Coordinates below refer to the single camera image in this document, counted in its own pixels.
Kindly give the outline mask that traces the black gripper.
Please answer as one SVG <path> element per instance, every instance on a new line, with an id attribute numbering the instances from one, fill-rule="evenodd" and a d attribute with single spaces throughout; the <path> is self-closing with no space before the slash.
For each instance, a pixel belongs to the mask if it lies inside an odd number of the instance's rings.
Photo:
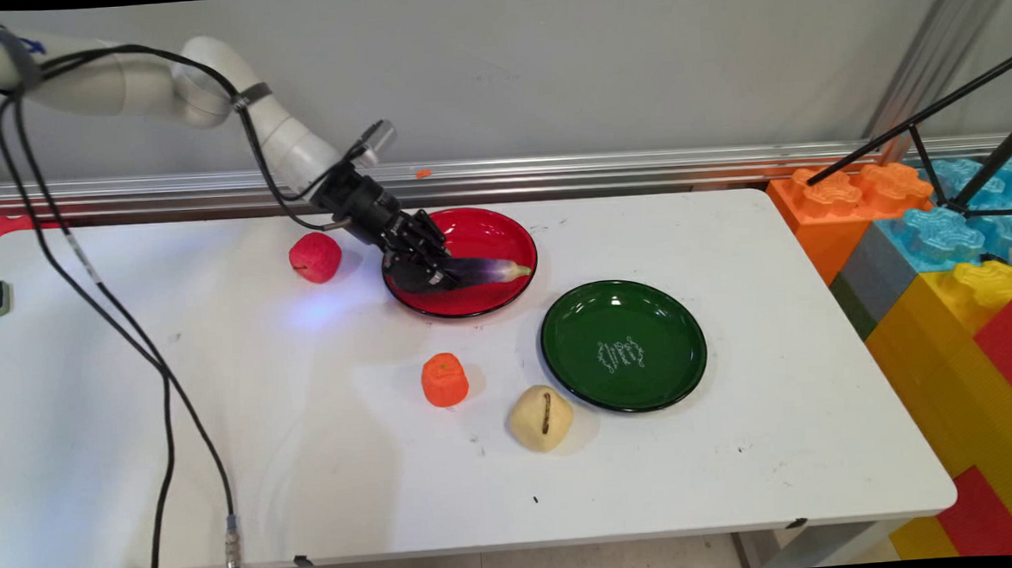
<path id="1" fill-rule="evenodd" d="M 461 283 L 443 268 L 452 256 L 445 235 L 430 213 L 414 217 L 401 202 L 353 163 L 338 163 L 315 188 L 317 207 L 362 243 L 380 248 L 382 273 L 396 290 L 411 294 L 440 293 Z"/>

